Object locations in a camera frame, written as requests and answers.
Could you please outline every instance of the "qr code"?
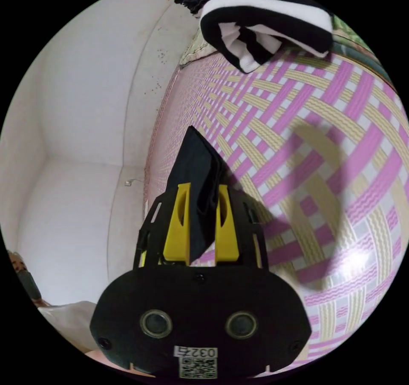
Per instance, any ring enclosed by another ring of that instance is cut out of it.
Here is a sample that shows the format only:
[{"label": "qr code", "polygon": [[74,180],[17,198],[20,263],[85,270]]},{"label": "qr code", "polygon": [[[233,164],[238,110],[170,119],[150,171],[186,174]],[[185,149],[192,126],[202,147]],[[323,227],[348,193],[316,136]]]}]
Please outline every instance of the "qr code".
[{"label": "qr code", "polygon": [[179,358],[179,377],[217,378],[217,358]]}]

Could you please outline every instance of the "white fabric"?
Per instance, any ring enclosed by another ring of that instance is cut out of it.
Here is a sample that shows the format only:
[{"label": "white fabric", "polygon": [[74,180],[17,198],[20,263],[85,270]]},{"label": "white fabric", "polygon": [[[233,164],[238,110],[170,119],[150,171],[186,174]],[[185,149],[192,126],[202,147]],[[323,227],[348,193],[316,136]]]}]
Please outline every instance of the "white fabric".
[{"label": "white fabric", "polygon": [[98,346],[89,329],[95,307],[94,303],[81,301],[73,304],[40,307],[38,310],[64,337],[89,350],[97,350]]}]

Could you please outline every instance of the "dark gray fabric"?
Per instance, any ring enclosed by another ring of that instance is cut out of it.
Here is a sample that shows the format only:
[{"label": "dark gray fabric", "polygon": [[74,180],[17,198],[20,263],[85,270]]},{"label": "dark gray fabric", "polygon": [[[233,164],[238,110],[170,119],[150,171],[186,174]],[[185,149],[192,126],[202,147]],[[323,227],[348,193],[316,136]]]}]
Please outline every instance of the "dark gray fabric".
[{"label": "dark gray fabric", "polygon": [[198,259],[214,242],[219,184],[227,167],[217,151],[190,126],[184,136],[166,190],[190,183],[190,261]]}]

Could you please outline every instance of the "screw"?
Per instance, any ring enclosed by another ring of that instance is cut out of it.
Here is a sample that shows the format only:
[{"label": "screw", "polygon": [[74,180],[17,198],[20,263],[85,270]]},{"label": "screw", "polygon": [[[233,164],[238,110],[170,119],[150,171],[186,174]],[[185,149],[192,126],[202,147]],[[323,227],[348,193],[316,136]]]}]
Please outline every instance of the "screw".
[{"label": "screw", "polygon": [[290,352],[296,352],[301,348],[301,342],[300,341],[294,341],[289,347],[288,350]]},{"label": "screw", "polygon": [[112,348],[111,342],[106,338],[98,338],[98,344],[105,350],[110,350]]},{"label": "screw", "polygon": [[193,281],[198,284],[203,284],[206,281],[206,278],[202,273],[195,273],[193,276]]}]

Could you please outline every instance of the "white wall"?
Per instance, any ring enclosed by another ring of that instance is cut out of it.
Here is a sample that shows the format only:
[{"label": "white wall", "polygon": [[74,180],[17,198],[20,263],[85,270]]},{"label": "white wall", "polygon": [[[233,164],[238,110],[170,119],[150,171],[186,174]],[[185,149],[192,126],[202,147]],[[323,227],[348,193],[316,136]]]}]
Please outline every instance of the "white wall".
[{"label": "white wall", "polygon": [[20,217],[46,161],[38,94],[46,51],[34,60],[7,112],[0,135],[0,226],[6,248],[17,251]]},{"label": "white wall", "polygon": [[[13,196],[27,201],[34,189],[25,209],[13,209],[13,224],[6,215],[0,220],[46,301],[95,302],[108,281],[132,267],[150,137],[197,23],[172,1],[101,0],[50,41],[29,75],[30,90],[18,94],[40,125],[29,120],[23,128],[27,117],[10,109],[14,129],[8,125],[4,139],[14,142],[22,131],[21,145],[2,141],[10,175],[4,181],[0,173],[0,197],[14,188]],[[46,151],[52,159],[35,182]],[[15,182],[22,176],[26,183]],[[140,182],[124,186],[130,178]],[[10,208],[14,201],[7,202]]]},{"label": "white wall", "polygon": [[19,253],[51,304],[107,286],[109,219],[121,167],[49,160],[21,219]]},{"label": "white wall", "polygon": [[[100,0],[51,40],[40,97],[50,155],[122,166],[132,79],[149,37],[169,6],[166,0]],[[172,7],[197,26],[187,9]],[[179,57],[186,46],[178,43]],[[168,68],[174,70],[177,62],[173,57]],[[163,66],[157,57],[154,63]],[[160,89],[156,93],[160,102]],[[155,110],[140,104],[135,113],[155,115]]]}]

